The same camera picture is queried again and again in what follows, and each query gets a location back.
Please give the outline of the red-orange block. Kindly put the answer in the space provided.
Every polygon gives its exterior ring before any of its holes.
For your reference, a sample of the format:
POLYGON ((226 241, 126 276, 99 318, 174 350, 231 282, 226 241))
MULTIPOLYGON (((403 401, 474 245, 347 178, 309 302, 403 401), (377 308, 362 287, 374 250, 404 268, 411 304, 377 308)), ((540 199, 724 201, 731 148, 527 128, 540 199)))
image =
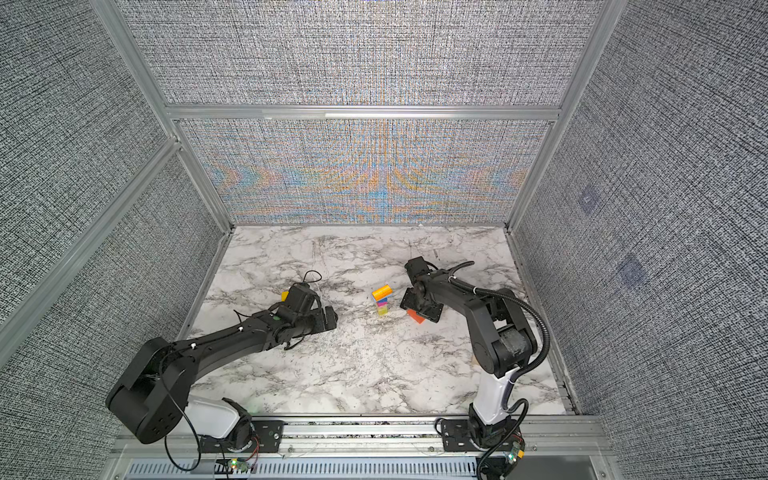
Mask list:
POLYGON ((418 324, 422 324, 422 323, 425 321, 425 319, 424 319, 424 318, 423 318, 421 315, 419 315, 417 312, 415 312, 414 310, 411 310, 411 309, 409 309, 409 310, 407 311, 407 314, 408 314, 408 315, 409 315, 409 316, 410 316, 410 317, 411 317, 411 318, 412 318, 414 321, 416 321, 418 324))

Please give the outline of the orange cylinder block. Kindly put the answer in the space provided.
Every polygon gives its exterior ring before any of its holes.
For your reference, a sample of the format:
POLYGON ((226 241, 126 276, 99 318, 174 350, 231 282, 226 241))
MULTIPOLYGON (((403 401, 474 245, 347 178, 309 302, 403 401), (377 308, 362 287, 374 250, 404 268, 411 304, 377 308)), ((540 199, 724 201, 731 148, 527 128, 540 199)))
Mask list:
POLYGON ((376 302, 380 302, 385 298, 388 298, 393 293, 392 288, 389 285, 384 285, 372 292, 372 297, 376 302))

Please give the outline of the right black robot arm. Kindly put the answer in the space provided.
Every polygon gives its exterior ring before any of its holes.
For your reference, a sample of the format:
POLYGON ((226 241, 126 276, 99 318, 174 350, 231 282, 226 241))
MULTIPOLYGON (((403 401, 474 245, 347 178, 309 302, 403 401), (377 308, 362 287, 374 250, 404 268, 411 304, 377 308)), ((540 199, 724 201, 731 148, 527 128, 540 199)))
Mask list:
POLYGON ((437 323, 449 307, 463 315, 472 354, 484 374, 470 403, 468 436, 480 449, 498 443, 514 428, 510 405, 520 377, 547 358, 551 334, 538 312, 510 289, 485 289, 458 278, 472 261, 439 268, 423 257, 405 264, 411 286, 400 307, 417 321, 437 323))

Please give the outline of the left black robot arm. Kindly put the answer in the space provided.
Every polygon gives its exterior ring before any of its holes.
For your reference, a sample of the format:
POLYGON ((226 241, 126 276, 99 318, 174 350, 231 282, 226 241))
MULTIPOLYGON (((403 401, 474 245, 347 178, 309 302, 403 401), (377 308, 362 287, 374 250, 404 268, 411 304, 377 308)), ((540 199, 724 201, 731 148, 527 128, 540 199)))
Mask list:
POLYGON ((187 340, 146 341, 107 394, 106 407, 143 444, 167 437, 184 423, 196 437, 242 451, 256 437, 252 416, 228 398, 193 401, 192 386, 247 355, 294 347, 310 335, 334 330, 337 323, 333 307, 324 305, 308 283, 295 283, 285 299, 234 326, 187 340))

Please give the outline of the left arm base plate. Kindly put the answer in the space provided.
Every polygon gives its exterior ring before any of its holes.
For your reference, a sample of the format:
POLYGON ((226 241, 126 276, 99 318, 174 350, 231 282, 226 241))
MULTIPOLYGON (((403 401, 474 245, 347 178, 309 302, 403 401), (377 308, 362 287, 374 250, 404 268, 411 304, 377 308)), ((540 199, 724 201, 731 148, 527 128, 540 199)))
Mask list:
POLYGON ((277 453, 282 441, 285 423, 280 420, 252 420, 249 425, 239 422, 224 438, 217 439, 208 436, 201 438, 203 453, 220 453, 245 455, 259 451, 260 453, 277 453))

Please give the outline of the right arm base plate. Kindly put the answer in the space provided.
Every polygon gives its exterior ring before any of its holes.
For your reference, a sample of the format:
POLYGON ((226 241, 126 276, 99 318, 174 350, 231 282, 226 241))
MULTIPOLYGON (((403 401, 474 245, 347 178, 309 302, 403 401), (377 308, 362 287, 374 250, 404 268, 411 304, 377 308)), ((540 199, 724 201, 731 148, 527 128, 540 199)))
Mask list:
POLYGON ((479 420, 462 418, 438 418, 434 428, 440 436, 446 452, 485 451, 499 443, 511 430, 513 421, 508 419, 494 425, 479 420))

